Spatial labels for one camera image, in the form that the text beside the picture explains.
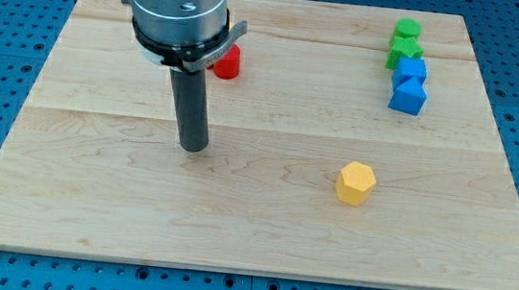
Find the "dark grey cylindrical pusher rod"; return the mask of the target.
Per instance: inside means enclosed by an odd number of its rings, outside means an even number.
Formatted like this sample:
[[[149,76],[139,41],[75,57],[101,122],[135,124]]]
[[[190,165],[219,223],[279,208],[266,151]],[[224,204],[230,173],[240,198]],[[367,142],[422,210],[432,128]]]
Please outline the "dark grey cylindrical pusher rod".
[[[179,141],[184,150],[201,152],[209,144],[205,71],[170,71]]]

